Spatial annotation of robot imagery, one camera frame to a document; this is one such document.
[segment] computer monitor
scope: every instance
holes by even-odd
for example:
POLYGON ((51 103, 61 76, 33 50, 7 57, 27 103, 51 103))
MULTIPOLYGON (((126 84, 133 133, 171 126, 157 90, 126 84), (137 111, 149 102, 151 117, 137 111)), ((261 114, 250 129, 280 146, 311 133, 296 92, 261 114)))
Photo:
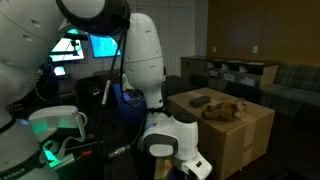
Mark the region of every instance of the computer monitor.
POLYGON ((57 66, 54 68, 54 73, 57 75, 57 76, 63 76, 66 74, 66 71, 64 70, 64 67, 63 66, 57 66))
MULTIPOLYGON (((77 29, 70 29, 68 33, 79 34, 77 29)), ((65 54, 65 55, 50 55, 53 62, 62 62, 62 61, 74 61, 84 59, 83 49, 80 40, 76 40, 76 43, 79 44, 76 46, 77 54, 65 54)), ((61 38, 61 40, 53 48, 52 52, 57 51, 73 51, 74 48, 71 45, 71 39, 61 38)))
POLYGON ((118 48, 117 42, 109 36, 96 36, 90 34, 90 41, 92 46, 92 54, 94 58, 113 57, 118 48))

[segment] stuffed animal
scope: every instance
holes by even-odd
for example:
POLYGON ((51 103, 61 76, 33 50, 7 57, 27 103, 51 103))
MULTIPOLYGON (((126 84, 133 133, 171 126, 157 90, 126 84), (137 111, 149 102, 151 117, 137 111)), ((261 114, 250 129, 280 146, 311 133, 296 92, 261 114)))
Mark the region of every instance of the stuffed animal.
POLYGON ((235 103, 223 102, 216 106, 208 105, 202 112, 203 119, 232 121, 233 117, 242 119, 246 108, 245 99, 239 98, 235 103))

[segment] gray couch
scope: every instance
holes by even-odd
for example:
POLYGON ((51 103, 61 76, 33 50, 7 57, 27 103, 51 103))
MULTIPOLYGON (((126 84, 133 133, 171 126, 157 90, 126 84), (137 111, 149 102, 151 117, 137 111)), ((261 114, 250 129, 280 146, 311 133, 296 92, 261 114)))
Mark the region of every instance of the gray couch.
POLYGON ((289 117, 304 107, 320 110, 320 66, 281 64, 274 84, 262 90, 261 104, 289 117))

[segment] cabinet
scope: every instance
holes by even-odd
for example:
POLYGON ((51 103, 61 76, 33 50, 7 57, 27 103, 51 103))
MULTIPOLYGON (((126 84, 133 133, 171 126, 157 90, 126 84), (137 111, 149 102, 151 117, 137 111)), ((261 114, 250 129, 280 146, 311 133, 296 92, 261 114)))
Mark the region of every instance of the cabinet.
POLYGON ((208 86, 219 91, 223 91, 228 82, 259 88, 273 84, 278 65, 270 61, 188 56, 181 57, 181 76, 185 79, 191 74, 208 77, 208 86))

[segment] plush toy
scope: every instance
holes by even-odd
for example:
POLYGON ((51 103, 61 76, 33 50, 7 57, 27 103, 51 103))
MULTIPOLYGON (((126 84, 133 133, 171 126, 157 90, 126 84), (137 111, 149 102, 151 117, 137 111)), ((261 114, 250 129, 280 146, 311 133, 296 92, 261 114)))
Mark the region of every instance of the plush toy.
POLYGON ((242 119, 246 108, 245 99, 239 98, 235 103, 223 102, 216 106, 208 105, 202 112, 203 119, 215 119, 220 121, 232 121, 233 117, 242 119))

